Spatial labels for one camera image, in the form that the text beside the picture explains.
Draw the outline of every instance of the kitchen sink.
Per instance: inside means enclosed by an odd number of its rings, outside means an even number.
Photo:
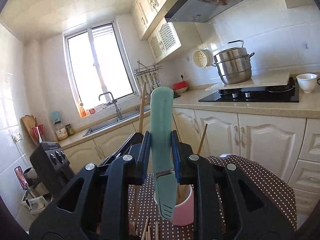
[[[149,107],[145,107],[144,108],[144,112],[146,112],[148,110],[150,110]],[[122,114],[121,118],[114,117],[112,119],[109,119],[109,120],[106,120],[104,122],[98,123],[98,124],[88,128],[88,130],[84,133],[83,137],[88,135],[88,134],[92,134],[93,132],[97,132],[97,131],[100,131],[102,129],[105,129],[108,126],[113,125],[115,123],[121,123],[124,120],[127,120],[128,118],[136,116],[138,114],[140,114],[140,110],[132,110],[132,111],[129,111],[129,112],[125,113],[125,114]]]

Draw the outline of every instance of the ceiling panel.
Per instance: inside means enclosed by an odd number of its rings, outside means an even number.
[[[129,13],[133,0],[8,0],[0,20],[20,40],[46,39],[85,22]]]

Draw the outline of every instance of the oven knob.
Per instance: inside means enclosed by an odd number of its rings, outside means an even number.
[[[66,155],[64,154],[64,152],[63,152],[63,151],[60,151],[60,153],[61,153],[62,157],[65,159],[65,158],[66,158]]]
[[[57,158],[54,156],[53,153],[50,153],[50,158],[51,158],[52,162],[57,165]]]
[[[60,152],[56,151],[56,157],[62,163],[62,156],[61,156]]]

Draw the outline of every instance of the utensil rack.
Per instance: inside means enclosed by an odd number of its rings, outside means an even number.
[[[160,64],[145,66],[139,60],[137,62],[138,62],[139,68],[135,69],[135,72],[133,73],[135,76],[139,76],[139,75],[150,73],[150,72],[155,72],[159,69],[162,69],[162,66]]]

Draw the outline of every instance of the gas stove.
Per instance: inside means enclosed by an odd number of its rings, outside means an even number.
[[[284,86],[221,89],[199,102],[299,102],[299,86],[292,77]]]

